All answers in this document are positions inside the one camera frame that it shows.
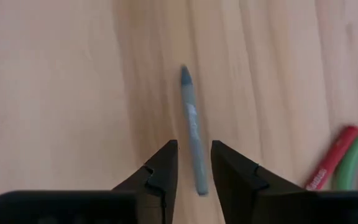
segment green cable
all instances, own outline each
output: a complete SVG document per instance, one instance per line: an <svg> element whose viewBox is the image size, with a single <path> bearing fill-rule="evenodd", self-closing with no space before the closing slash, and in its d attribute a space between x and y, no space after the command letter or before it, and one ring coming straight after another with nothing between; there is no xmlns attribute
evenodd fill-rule
<svg viewBox="0 0 358 224"><path fill-rule="evenodd" d="M334 181L335 189L354 190L354 176L358 170L358 137L343 157Z"/></svg>

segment wood grain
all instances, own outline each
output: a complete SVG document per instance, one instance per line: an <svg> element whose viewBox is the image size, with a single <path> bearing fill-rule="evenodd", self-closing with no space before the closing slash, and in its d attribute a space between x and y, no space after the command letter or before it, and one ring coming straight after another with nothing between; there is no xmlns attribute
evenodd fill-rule
<svg viewBox="0 0 358 224"><path fill-rule="evenodd" d="M175 223L224 223L210 170L194 190L182 64L207 162L219 139L302 185L358 124L358 1L0 1L0 194L110 189L178 139Z"/></svg>

